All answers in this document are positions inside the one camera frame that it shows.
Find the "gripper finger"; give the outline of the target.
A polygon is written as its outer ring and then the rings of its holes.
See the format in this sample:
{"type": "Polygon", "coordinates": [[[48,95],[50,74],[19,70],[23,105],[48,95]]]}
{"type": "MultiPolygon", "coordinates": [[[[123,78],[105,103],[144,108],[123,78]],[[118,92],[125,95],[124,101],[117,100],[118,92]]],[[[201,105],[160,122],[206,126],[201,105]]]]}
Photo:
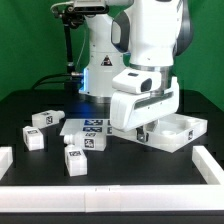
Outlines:
{"type": "Polygon", "coordinates": [[[146,130],[143,127],[139,127],[136,129],[137,131],[137,140],[141,143],[146,143],[149,138],[149,134],[146,132],[146,130]]]}
{"type": "Polygon", "coordinates": [[[158,124],[159,124],[159,121],[158,120],[151,122],[149,124],[149,131],[150,132],[154,132],[156,130],[158,124]]]}

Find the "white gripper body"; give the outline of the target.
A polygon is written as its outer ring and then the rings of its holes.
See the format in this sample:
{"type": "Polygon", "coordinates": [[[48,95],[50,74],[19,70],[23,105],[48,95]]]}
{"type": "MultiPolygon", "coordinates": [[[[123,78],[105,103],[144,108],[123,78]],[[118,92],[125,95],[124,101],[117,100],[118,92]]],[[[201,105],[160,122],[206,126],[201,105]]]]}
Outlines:
{"type": "Polygon", "coordinates": [[[111,99],[110,124],[117,130],[127,132],[175,113],[178,107],[179,84],[176,77],[171,79],[171,87],[162,96],[116,91],[111,99]]]}

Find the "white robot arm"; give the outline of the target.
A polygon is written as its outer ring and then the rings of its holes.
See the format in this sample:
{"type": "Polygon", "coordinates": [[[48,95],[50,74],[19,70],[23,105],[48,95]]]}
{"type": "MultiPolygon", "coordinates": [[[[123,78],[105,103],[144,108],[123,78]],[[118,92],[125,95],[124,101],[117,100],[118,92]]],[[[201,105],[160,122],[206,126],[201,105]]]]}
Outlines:
{"type": "Polygon", "coordinates": [[[86,15],[90,62],[80,93],[110,103],[118,132],[133,131],[146,143],[158,120],[177,111],[179,85],[170,74],[174,57],[192,40],[187,0],[120,0],[112,18],[86,15]]]}

